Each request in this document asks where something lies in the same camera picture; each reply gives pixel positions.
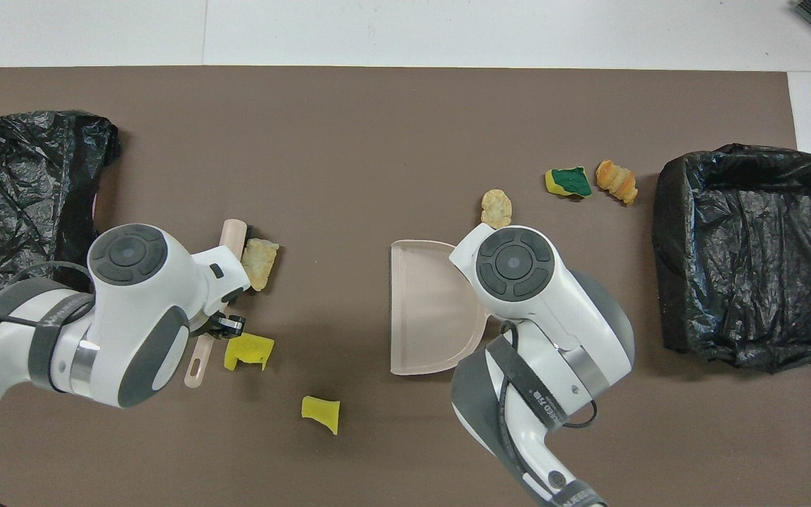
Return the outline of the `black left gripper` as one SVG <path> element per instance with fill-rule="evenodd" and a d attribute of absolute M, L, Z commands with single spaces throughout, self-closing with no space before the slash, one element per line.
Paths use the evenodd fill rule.
<path fill-rule="evenodd" d="M 241 336 L 246 324 L 241 315 L 210 315 L 205 324 L 205 333 L 215 339 L 230 339 Z"/>

